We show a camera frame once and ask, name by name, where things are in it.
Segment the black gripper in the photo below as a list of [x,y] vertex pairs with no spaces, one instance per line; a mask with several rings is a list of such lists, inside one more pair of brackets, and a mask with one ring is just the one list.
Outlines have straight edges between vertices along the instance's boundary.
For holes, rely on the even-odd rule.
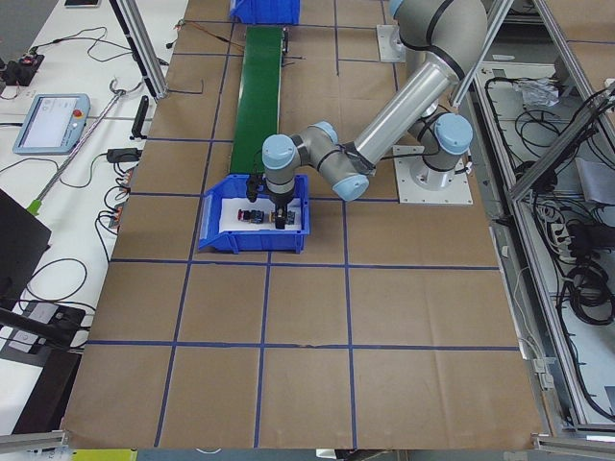
[[273,203],[276,207],[275,210],[275,227],[277,229],[283,228],[283,209],[289,204],[288,194],[274,194]]

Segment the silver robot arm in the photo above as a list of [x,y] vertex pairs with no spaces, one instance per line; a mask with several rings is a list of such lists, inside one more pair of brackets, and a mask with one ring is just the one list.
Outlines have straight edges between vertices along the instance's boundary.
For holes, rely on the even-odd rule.
[[397,21],[401,43],[423,53],[422,63],[353,141],[339,143],[326,121],[293,135],[273,134],[265,139],[262,185],[275,206],[277,229],[286,226],[297,168],[312,167],[342,200],[357,199],[384,154],[479,61],[487,35],[487,14],[480,1],[392,1],[389,10]]

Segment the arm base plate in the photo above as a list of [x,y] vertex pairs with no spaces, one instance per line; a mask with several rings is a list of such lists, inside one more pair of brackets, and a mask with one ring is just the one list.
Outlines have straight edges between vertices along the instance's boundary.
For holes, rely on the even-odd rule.
[[406,48],[400,38],[399,27],[382,25],[376,27],[380,62],[401,63],[406,61]]
[[455,168],[439,172],[427,166],[422,146],[394,145],[393,163],[399,203],[423,206],[471,206],[472,193],[467,174],[457,174],[463,166],[459,158]]

